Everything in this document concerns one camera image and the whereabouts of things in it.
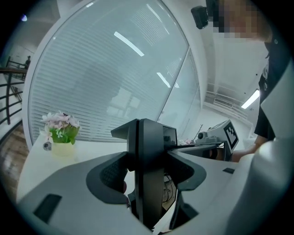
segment potted plant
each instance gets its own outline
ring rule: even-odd
[[[79,121],[59,111],[43,115],[41,122],[45,123],[45,128],[40,130],[40,134],[46,142],[52,143],[52,152],[59,156],[72,155],[75,137],[80,129]]]

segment person in background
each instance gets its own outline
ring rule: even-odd
[[[24,68],[28,69],[29,65],[31,63],[31,56],[28,56],[28,59],[26,60],[25,64],[24,64]]]
[[[275,26],[250,0],[219,0],[218,3],[219,9],[216,10],[218,10],[219,19],[214,21],[223,22],[225,32],[234,32],[237,38],[262,41],[269,52],[268,64],[259,81],[261,104],[283,75],[290,61],[290,49]],[[234,151],[233,162],[239,162],[243,156],[255,153],[262,144],[275,138],[261,107],[259,107],[254,133],[257,134],[255,143],[246,150]],[[217,160],[222,159],[220,152],[218,151]]]

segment flower pot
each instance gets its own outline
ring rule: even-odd
[[[72,143],[53,143],[52,153],[57,156],[67,157],[74,155],[74,146]]]

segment white table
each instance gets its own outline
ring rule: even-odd
[[[65,166],[127,150],[126,143],[77,140],[74,144],[74,156],[57,157],[54,156],[51,151],[45,151],[43,149],[43,144],[44,138],[39,136],[24,163],[17,186],[17,202],[39,183]],[[124,180],[127,183],[127,190],[125,192],[127,195],[135,188],[135,172],[128,172]]]

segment shirt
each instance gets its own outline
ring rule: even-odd
[[[282,77],[291,57],[290,49],[279,32],[274,27],[271,29],[272,40],[270,43],[265,43],[269,52],[268,64],[264,68],[259,81],[260,104],[270,94]],[[254,133],[268,140],[275,138],[271,125],[261,107],[259,107],[258,120]]]

